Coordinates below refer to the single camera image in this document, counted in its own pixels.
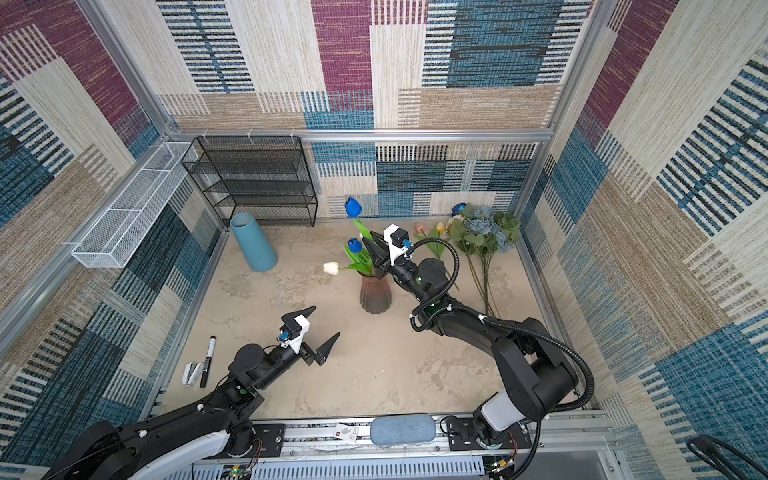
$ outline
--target metal mesh rack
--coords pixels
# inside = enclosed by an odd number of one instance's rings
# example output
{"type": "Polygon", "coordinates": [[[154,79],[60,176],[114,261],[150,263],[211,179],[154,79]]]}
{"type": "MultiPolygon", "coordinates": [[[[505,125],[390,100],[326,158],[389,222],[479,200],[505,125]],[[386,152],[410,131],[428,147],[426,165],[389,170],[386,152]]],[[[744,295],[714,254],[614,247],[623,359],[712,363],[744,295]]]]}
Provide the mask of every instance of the metal mesh rack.
{"type": "Polygon", "coordinates": [[[123,268],[184,179],[180,160],[195,153],[187,142],[160,146],[94,223],[72,256],[87,268],[123,268]]]}
{"type": "Polygon", "coordinates": [[[315,225],[317,195],[295,137],[198,137],[182,164],[224,223],[239,213],[262,225],[315,225]]]}

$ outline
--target sticker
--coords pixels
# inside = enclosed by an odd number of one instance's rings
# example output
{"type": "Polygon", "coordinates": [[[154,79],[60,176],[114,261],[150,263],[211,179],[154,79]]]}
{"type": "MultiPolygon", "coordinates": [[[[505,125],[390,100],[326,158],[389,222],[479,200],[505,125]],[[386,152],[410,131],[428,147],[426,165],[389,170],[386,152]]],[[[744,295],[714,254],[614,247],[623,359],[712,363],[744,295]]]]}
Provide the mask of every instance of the sticker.
{"type": "Polygon", "coordinates": [[[336,424],[336,432],[333,434],[338,439],[344,440],[345,442],[355,443],[357,442],[357,427],[352,427],[349,425],[344,425],[343,423],[337,423],[336,424]]]}

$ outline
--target vase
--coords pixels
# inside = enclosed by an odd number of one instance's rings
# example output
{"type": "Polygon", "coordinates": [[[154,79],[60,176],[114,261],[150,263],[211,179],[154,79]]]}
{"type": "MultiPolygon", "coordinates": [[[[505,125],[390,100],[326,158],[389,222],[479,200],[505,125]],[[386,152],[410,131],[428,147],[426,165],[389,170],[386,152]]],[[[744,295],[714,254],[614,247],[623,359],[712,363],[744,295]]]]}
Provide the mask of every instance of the vase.
{"type": "Polygon", "coordinates": [[[392,291],[386,276],[376,278],[360,274],[360,305],[368,313],[383,313],[392,305],[392,291]]]}
{"type": "Polygon", "coordinates": [[[253,215],[245,212],[235,215],[230,221],[230,227],[248,266],[257,272],[266,272],[275,266],[277,253],[253,215]]]}

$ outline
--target red glass vase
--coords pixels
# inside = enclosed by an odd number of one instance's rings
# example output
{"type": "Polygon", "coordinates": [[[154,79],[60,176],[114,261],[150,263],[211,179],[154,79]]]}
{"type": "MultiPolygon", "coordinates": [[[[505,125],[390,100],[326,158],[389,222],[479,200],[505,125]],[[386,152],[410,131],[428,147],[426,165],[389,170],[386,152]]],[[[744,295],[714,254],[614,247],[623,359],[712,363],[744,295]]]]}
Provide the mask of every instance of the red glass vase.
{"type": "Polygon", "coordinates": [[[360,274],[360,305],[368,313],[383,313],[392,305],[392,291],[389,289],[389,279],[376,278],[360,274]]]}

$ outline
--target gray floor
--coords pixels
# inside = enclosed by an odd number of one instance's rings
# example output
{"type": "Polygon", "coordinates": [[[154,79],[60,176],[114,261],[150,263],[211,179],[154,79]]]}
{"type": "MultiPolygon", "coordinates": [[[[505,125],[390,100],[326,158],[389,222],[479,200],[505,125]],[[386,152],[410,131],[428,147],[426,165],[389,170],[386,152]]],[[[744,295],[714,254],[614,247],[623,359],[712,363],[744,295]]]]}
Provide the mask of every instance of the gray floor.
{"type": "MultiPolygon", "coordinates": [[[[389,222],[366,224],[381,231],[389,222]]],[[[401,226],[412,230],[410,223],[401,226]]],[[[325,262],[345,264],[344,243],[357,237],[351,222],[264,230],[278,253],[277,265],[267,273],[253,272],[234,237],[228,239],[171,379],[163,412],[205,395],[226,374],[241,346],[274,344],[280,316],[311,305],[317,305],[317,311],[310,317],[305,340],[317,347],[340,331],[339,341],[324,366],[298,362],[275,381],[263,393],[266,401],[254,418],[466,412],[499,390],[501,380],[490,356],[457,339],[411,330],[408,315],[415,299],[394,282],[392,306],[371,315],[359,305],[360,277],[355,272],[343,270],[338,276],[323,272],[325,262]],[[184,365],[204,360],[212,335],[217,346],[207,388],[182,386],[184,365]]],[[[427,248],[419,250],[424,251],[415,255],[417,263],[429,253],[427,248]]],[[[443,260],[450,261],[450,252],[443,254],[443,260]]],[[[498,254],[492,270],[500,314],[521,321],[528,316],[541,319],[517,252],[498,254]]],[[[482,306],[463,254],[457,285],[461,290],[453,289],[452,295],[475,308],[482,306]]]]}

